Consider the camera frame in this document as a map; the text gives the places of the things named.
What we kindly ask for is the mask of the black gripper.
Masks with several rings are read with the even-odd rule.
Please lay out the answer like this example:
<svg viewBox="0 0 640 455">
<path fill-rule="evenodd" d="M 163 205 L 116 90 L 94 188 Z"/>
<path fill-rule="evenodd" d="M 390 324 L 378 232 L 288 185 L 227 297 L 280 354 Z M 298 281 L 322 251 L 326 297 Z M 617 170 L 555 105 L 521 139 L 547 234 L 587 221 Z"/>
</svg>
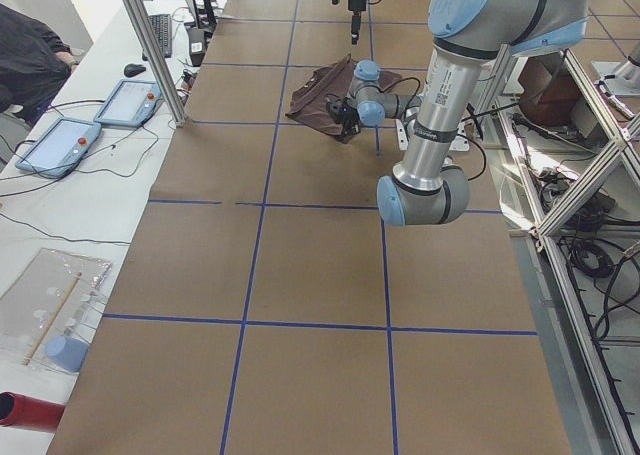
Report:
<svg viewBox="0 0 640 455">
<path fill-rule="evenodd" d="M 367 9 L 368 0 L 348 0 L 348 10 L 352 12 L 350 36 L 351 43 L 357 44 L 360 39 L 361 13 Z"/>
<path fill-rule="evenodd" d="M 326 100 L 325 108 L 333 122 L 341 126 L 340 142 L 348 143 L 361 131 L 359 115 L 346 99 Z"/>
</svg>

